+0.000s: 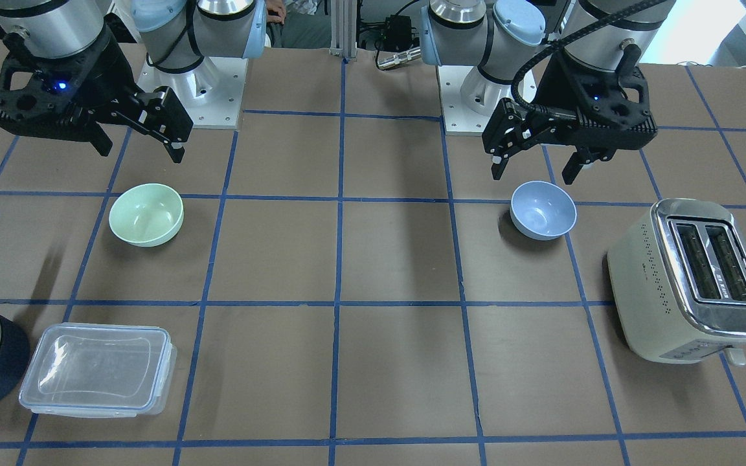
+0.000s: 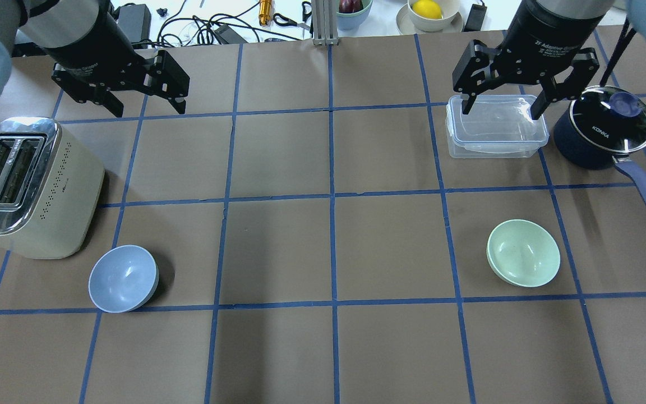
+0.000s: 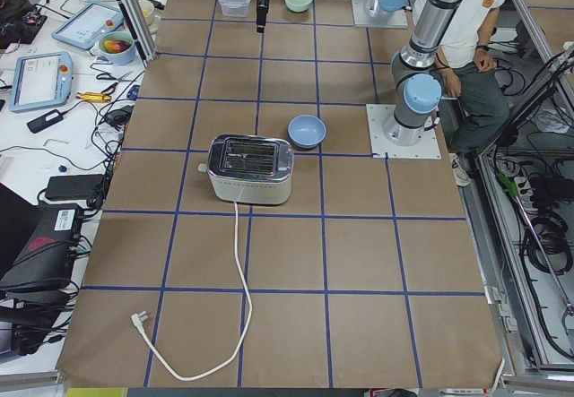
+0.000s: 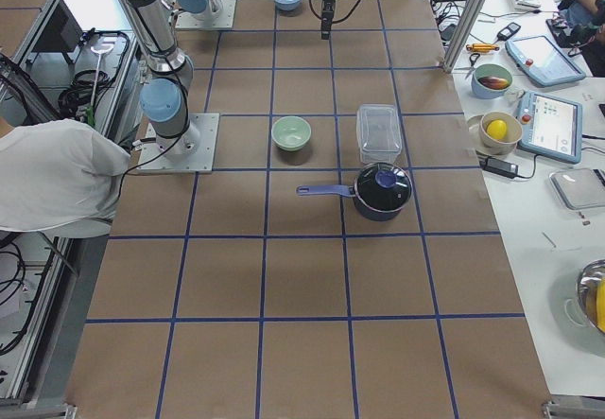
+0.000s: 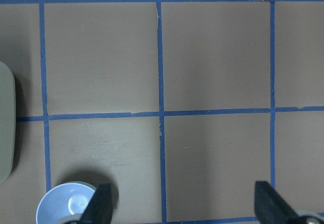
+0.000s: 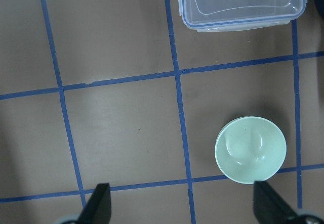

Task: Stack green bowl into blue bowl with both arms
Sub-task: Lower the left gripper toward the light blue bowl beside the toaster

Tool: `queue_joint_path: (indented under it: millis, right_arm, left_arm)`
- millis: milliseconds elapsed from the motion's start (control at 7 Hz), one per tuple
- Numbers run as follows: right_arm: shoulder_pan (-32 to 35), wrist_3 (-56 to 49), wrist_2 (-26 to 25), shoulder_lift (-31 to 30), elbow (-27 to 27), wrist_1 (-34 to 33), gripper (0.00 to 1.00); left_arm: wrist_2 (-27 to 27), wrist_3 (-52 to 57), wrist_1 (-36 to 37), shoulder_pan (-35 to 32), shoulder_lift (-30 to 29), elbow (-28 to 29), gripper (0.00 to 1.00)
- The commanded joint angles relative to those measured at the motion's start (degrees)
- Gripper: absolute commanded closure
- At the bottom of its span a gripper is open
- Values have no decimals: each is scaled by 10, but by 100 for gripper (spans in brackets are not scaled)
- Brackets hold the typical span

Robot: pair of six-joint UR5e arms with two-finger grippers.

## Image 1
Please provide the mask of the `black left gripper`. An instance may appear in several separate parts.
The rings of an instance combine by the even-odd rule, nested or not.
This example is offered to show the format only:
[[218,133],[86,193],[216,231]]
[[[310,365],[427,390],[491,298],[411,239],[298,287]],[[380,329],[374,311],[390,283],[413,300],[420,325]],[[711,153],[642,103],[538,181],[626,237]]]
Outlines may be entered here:
[[502,98],[482,133],[493,180],[516,153],[537,144],[576,147],[562,170],[571,185],[584,167],[611,160],[613,150],[639,150],[652,141],[658,127],[639,55],[640,49],[617,50],[612,71],[595,70],[567,51],[552,55],[531,102],[537,111]]

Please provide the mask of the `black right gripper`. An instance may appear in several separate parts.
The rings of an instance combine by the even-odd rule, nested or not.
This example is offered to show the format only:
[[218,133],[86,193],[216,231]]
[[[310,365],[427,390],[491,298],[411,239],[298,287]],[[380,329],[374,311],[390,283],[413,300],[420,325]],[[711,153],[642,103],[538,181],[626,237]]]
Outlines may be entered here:
[[141,89],[109,27],[85,50],[44,58],[27,48],[27,33],[4,36],[8,56],[0,73],[0,128],[12,135],[88,142],[107,157],[113,141],[104,124],[124,125],[157,139],[181,163],[193,121],[175,92]]

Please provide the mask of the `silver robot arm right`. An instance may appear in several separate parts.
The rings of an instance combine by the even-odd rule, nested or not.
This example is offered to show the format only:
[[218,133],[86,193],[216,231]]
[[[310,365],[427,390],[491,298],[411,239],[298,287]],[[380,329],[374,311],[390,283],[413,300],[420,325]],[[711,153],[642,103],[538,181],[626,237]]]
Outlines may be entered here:
[[0,1],[8,55],[0,72],[0,128],[12,135],[89,142],[112,148],[103,124],[124,125],[183,160],[192,101],[215,89],[212,78],[180,89],[177,81],[213,70],[213,57],[257,58],[266,46],[264,1],[133,1],[134,27],[148,65],[168,80],[137,85],[104,13],[94,1]]

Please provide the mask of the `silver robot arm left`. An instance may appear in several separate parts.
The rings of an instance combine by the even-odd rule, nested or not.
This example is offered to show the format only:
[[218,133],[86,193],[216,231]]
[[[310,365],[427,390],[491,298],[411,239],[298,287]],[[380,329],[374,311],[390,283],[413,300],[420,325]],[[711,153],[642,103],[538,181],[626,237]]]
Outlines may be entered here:
[[574,1],[565,28],[550,39],[550,2],[429,1],[420,48],[429,65],[473,66],[509,94],[486,104],[485,152],[499,180],[510,157],[541,144],[572,146],[562,171],[618,150],[640,150],[657,136],[639,61],[672,1]]

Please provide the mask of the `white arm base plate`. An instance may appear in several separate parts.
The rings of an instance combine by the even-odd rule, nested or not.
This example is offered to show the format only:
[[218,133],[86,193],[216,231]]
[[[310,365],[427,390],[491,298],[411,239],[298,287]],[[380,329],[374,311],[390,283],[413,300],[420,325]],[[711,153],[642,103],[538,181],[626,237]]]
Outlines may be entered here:
[[249,60],[207,57],[195,68],[169,74],[144,64],[137,85],[153,91],[162,85],[177,94],[196,129],[238,130]]
[[490,82],[474,66],[438,66],[437,75],[447,135],[481,135],[499,100],[512,97],[509,85]]

